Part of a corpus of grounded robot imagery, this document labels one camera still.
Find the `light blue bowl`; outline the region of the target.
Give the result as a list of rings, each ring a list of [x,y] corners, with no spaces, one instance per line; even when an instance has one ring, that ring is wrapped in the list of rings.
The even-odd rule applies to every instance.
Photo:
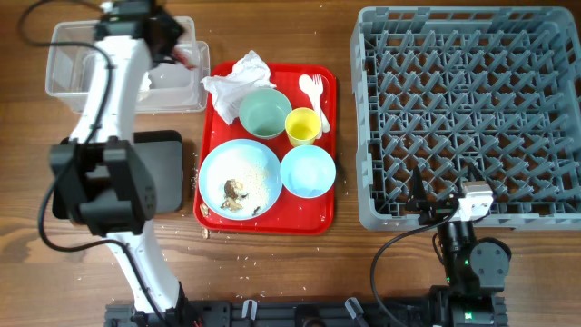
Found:
[[[331,155],[316,145],[301,145],[288,151],[281,161],[280,172],[283,186],[303,199],[327,193],[337,175]]]

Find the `red snack wrapper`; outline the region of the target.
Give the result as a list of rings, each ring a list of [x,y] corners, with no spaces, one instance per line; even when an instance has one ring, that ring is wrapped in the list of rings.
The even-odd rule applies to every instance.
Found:
[[[188,70],[193,70],[197,67],[195,61],[188,54],[178,48],[172,50],[172,58]]]

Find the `yellow cup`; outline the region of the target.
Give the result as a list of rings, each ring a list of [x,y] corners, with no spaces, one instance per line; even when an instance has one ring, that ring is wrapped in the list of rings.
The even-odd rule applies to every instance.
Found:
[[[319,116],[310,108],[296,108],[285,119],[285,132],[293,147],[313,144],[321,128]]]

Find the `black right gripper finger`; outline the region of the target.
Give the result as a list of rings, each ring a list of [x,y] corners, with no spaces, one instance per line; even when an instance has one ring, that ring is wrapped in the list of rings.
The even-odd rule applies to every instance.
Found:
[[[421,172],[416,166],[411,174],[411,187],[409,190],[406,209],[408,211],[424,211],[428,208],[428,197],[423,186]]]
[[[486,179],[479,172],[477,167],[473,163],[468,163],[467,165],[468,180],[470,182],[485,182]]]

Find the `small white tissue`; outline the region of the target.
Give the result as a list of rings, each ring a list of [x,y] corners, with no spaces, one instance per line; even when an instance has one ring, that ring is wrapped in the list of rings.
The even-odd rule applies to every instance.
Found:
[[[147,94],[149,93],[150,89],[151,89],[151,85],[152,85],[152,80],[150,78],[150,75],[148,73],[146,73],[142,79],[141,85],[140,85],[140,89],[139,89],[139,93],[138,96],[139,98],[144,98],[147,96]]]

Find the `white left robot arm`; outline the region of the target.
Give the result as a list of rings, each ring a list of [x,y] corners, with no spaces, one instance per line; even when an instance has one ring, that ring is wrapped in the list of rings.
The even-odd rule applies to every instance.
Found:
[[[99,54],[83,115],[50,151],[47,199],[113,253],[133,290],[139,326],[187,326],[195,317],[153,231],[153,178],[133,147],[138,93],[146,73],[172,53],[182,27],[154,1],[102,5],[89,46]]]

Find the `white napkin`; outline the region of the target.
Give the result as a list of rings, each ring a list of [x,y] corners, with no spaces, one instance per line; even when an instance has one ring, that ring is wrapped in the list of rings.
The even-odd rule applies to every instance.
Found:
[[[276,88],[270,68],[253,50],[237,61],[228,75],[207,76],[201,83],[212,95],[213,109],[227,125],[240,116],[241,101],[246,95],[262,88]]]

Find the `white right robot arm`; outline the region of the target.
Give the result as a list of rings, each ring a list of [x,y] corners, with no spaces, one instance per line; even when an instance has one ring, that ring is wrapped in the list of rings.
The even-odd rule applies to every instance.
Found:
[[[468,178],[447,198],[430,201],[419,168],[411,175],[406,208],[419,213],[421,226],[435,227],[438,258],[446,286],[429,291],[427,326],[507,326],[505,289],[512,252],[495,238],[478,239],[475,225],[490,214],[495,200],[489,183],[473,164]]]

